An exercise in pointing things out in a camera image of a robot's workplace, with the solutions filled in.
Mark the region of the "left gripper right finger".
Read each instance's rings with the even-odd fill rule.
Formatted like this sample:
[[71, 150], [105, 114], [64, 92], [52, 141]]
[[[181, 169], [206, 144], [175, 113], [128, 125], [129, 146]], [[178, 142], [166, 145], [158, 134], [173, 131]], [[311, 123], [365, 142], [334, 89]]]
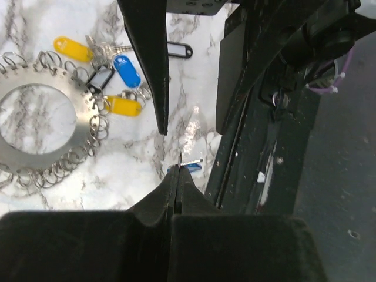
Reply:
[[327, 281], [306, 223], [291, 216], [226, 215], [178, 175], [168, 281]]

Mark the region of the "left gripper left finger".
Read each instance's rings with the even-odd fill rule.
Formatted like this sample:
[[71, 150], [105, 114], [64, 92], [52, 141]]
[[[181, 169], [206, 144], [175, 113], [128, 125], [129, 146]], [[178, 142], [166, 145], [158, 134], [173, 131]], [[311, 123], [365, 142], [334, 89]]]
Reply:
[[2, 281], [166, 281], [178, 169], [126, 211], [1, 218]]

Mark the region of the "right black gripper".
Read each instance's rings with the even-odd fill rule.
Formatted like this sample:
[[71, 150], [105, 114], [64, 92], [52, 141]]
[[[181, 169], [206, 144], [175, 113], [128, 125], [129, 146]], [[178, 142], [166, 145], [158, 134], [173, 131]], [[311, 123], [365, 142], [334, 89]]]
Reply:
[[152, 92], [157, 127], [162, 135], [167, 134], [169, 114], [166, 11], [173, 14], [215, 15], [227, 2], [227, 0], [118, 1], [126, 33]]

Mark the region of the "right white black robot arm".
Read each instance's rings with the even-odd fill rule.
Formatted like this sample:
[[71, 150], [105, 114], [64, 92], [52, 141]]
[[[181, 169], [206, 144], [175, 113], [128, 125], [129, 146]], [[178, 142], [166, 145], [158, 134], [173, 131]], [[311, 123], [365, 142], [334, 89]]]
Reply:
[[[334, 59], [375, 31], [374, 1], [238, 1], [220, 47], [216, 130], [224, 134], [251, 88], [273, 63], [303, 68]], [[158, 130], [167, 133], [169, 60], [166, 15], [212, 16], [223, 1], [119, 1], [151, 88]]]

